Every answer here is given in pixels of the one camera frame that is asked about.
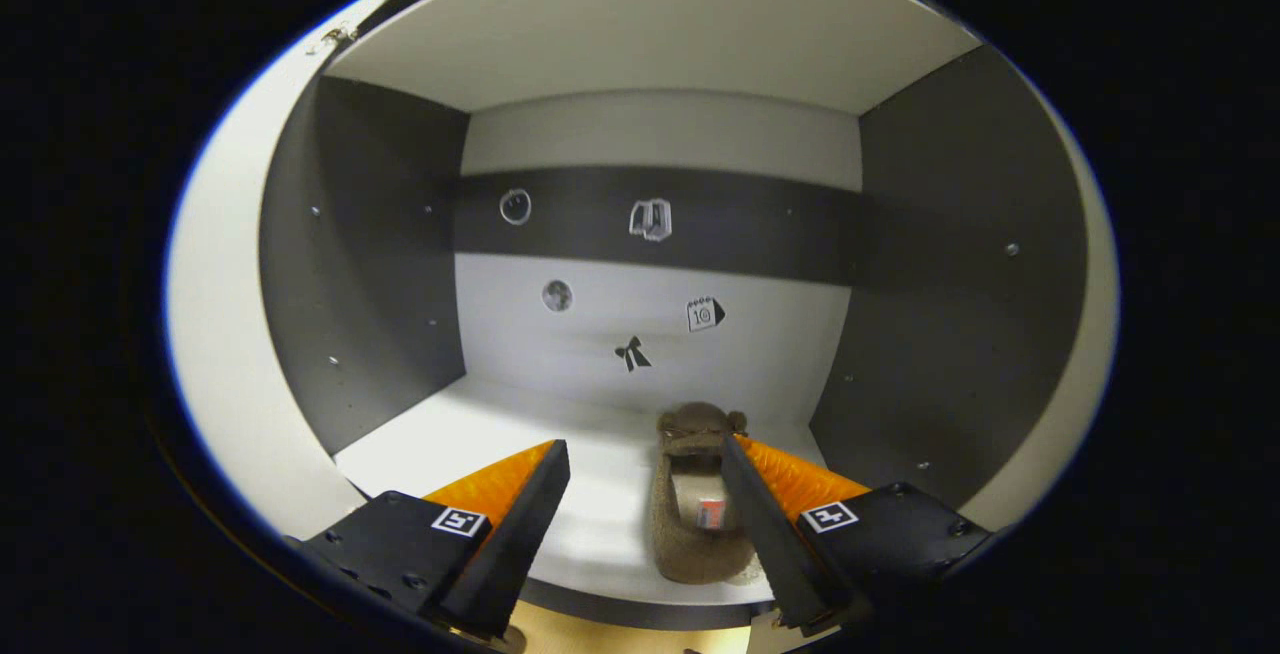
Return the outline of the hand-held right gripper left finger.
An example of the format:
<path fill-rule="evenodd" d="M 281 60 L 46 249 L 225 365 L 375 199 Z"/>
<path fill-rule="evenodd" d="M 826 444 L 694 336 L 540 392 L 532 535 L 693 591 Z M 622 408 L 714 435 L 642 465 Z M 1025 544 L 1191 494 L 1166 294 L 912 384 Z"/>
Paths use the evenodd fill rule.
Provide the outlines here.
<path fill-rule="evenodd" d="M 552 439 L 426 497 L 384 491 L 285 545 L 361 619 L 411 640 L 500 640 L 570 477 Z"/>

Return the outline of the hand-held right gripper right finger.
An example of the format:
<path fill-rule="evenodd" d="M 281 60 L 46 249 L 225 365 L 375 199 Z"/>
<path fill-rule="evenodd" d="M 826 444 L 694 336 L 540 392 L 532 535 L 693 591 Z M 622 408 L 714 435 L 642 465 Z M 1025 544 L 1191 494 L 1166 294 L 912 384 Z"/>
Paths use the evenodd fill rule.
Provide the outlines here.
<path fill-rule="evenodd" d="M 891 618 L 995 541 L 909 483 L 868 488 L 750 436 L 724 436 L 721 474 L 780 623 L 806 635 Z"/>

